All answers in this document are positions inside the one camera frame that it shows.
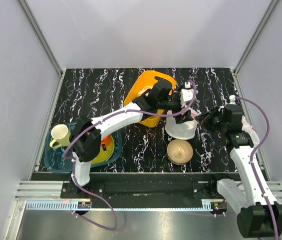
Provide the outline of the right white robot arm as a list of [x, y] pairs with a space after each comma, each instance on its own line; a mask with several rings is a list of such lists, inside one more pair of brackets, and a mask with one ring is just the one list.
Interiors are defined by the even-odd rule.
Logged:
[[203, 128], [221, 135], [244, 187], [240, 190], [232, 179], [223, 178], [208, 185], [208, 194], [222, 196], [232, 207], [242, 237], [277, 240], [282, 234], [282, 204], [271, 192], [256, 158], [264, 140], [244, 123], [243, 109], [236, 100], [232, 95], [228, 104], [195, 117]]

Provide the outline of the white mesh laundry bag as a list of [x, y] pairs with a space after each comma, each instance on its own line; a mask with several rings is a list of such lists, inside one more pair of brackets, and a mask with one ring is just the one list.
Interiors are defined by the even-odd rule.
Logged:
[[194, 138], [198, 125], [195, 117], [198, 113], [192, 108], [189, 108], [189, 110], [191, 111], [191, 117], [193, 118], [191, 121], [176, 124], [176, 119], [174, 117], [166, 118], [165, 131], [169, 136], [179, 140], [190, 140]]

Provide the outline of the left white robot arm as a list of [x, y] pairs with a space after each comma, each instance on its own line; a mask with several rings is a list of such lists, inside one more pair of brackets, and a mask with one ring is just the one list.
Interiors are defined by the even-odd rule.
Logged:
[[64, 155], [73, 162], [71, 192], [78, 198], [88, 194], [92, 160], [99, 155], [101, 141], [106, 136], [130, 124], [157, 117], [158, 110], [171, 111], [171, 114], [162, 114], [161, 117], [174, 117], [177, 124], [190, 121], [190, 105], [195, 98], [196, 86], [192, 80], [185, 82], [179, 91], [174, 91], [171, 82], [160, 78], [126, 106], [100, 117], [80, 119], [70, 136], [68, 149], [72, 150], [72, 155]]

